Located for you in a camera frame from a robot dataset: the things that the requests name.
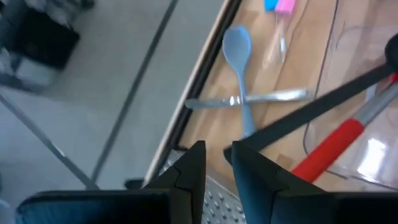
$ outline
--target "red handle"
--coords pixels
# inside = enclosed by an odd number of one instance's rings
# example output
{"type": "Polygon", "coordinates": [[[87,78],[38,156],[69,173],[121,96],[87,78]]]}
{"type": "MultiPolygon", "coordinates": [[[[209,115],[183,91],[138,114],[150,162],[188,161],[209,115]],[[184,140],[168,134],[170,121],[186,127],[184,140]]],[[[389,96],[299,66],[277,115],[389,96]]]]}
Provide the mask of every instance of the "red handle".
{"type": "Polygon", "coordinates": [[[315,181],[361,135],[365,127],[348,119],[334,130],[292,173],[307,182],[315,181]]]}

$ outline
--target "clear plastic container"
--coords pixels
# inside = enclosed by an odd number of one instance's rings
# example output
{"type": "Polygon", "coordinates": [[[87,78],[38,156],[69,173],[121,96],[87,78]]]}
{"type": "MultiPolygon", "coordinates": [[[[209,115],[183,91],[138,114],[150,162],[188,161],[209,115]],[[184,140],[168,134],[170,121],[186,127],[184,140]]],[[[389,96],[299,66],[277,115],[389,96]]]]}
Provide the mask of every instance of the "clear plastic container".
{"type": "MultiPolygon", "coordinates": [[[[321,96],[384,63],[384,46],[398,32],[398,1],[345,0],[338,4],[317,88],[321,96]]],[[[304,139],[309,153],[387,82],[363,91],[312,121],[304,139]]],[[[398,101],[393,101],[329,171],[398,190],[398,101]]]]}

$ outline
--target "blue object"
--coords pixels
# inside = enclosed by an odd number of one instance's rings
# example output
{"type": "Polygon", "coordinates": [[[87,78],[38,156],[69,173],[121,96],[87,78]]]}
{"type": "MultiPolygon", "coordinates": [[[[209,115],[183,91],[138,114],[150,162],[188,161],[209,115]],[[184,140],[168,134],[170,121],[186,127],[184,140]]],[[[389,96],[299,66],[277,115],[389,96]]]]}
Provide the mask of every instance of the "blue object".
{"type": "Polygon", "coordinates": [[[242,103],[243,137],[254,132],[254,121],[250,106],[244,102],[246,85],[244,73],[251,55],[250,34],[243,25],[233,26],[225,31],[223,37],[223,53],[229,66],[238,77],[242,103]]]}
{"type": "Polygon", "coordinates": [[[273,11],[276,8],[279,0],[264,0],[264,7],[266,11],[273,11]]]}

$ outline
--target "perforated metal plate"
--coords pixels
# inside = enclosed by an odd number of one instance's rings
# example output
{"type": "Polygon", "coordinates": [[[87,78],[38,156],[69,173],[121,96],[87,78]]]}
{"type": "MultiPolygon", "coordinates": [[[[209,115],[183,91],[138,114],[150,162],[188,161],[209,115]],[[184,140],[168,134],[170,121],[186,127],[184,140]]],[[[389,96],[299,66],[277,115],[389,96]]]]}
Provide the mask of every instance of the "perforated metal plate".
{"type": "MultiPolygon", "coordinates": [[[[172,151],[164,167],[160,170],[159,175],[163,174],[182,155],[183,152],[172,151]]],[[[227,187],[219,184],[216,177],[210,176],[209,173],[208,171],[208,175],[206,176],[202,223],[246,223],[242,205],[238,197],[231,193],[227,187]]]]}

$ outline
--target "gray floor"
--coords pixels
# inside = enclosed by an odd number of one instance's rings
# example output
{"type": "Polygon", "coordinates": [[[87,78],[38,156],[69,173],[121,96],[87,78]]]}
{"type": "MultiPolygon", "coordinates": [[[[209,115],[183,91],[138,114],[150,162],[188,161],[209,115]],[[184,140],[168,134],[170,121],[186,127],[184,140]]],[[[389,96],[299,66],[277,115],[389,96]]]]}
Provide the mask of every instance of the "gray floor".
{"type": "MultiPolygon", "coordinates": [[[[222,0],[180,0],[137,91],[98,185],[120,189],[143,177],[214,23],[222,0]]],[[[0,87],[86,175],[103,150],[168,0],[99,0],[75,26],[81,40],[67,69],[40,95],[0,87]]],[[[40,190],[83,185],[0,105],[0,223],[40,190]]]]}

